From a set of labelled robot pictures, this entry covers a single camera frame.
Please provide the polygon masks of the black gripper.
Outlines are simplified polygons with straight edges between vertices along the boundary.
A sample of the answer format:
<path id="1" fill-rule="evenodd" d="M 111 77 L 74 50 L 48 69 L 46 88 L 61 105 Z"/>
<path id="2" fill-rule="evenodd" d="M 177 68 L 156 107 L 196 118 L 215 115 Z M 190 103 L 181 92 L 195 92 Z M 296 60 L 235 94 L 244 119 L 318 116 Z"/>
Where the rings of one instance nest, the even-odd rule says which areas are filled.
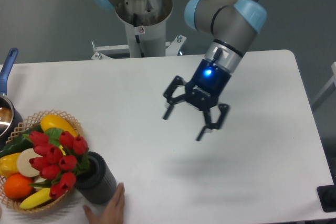
<path id="1" fill-rule="evenodd" d="M 230 106 L 226 103 L 220 103 L 217 106 L 220 114 L 216 122 L 212 121 L 210 108 L 217 105 L 218 98 L 230 78 L 231 74 L 206 59 L 200 62 L 189 82 L 186 83 L 182 77 L 175 76 L 163 93 L 167 102 L 163 119 L 167 120 L 169 118 L 176 104 L 186 101 L 203 111 L 205 124 L 196 141 L 201 141 L 203 135 L 207 132 L 220 130 L 230 111 Z M 185 87 L 185 93 L 173 97 L 173 93 L 178 87 Z"/>

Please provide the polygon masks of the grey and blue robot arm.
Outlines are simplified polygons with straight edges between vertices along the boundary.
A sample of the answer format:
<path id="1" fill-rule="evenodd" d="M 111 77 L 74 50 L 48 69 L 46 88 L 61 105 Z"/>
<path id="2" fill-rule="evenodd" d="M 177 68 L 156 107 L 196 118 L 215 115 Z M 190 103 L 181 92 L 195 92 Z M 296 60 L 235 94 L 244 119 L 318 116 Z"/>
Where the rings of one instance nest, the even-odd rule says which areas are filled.
<path id="1" fill-rule="evenodd" d="M 132 58 L 166 55 L 166 21 L 172 0 L 94 1 L 104 9 L 114 9 L 124 23 Z M 184 19 L 190 28 L 214 39 L 191 80 L 176 76 L 164 91 L 164 119 L 176 104 L 186 102 L 203 113 L 202 133 L 206 133 L 222 127 L 229 105 L 219 103 L 219 96 L 260 33 L 267 12 L 259 0 L 190 0 Z"/>

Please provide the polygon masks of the bare human hand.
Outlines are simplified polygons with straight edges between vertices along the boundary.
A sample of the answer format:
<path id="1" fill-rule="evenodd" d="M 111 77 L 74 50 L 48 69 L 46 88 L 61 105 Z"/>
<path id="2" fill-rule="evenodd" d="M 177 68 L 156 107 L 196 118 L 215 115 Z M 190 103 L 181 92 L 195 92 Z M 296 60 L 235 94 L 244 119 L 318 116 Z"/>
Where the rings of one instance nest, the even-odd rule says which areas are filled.
<path id="1" fill-rule="evenodd" d="M 124 183 L 119 183 L 113 197 L 110 199 L 101 215 L 95 215 L 90 207 L 87 205 L 83 205 L 82 208 L 89 223 L 118 224 L 124 223 L 124 206 L 125 187 Z"/>

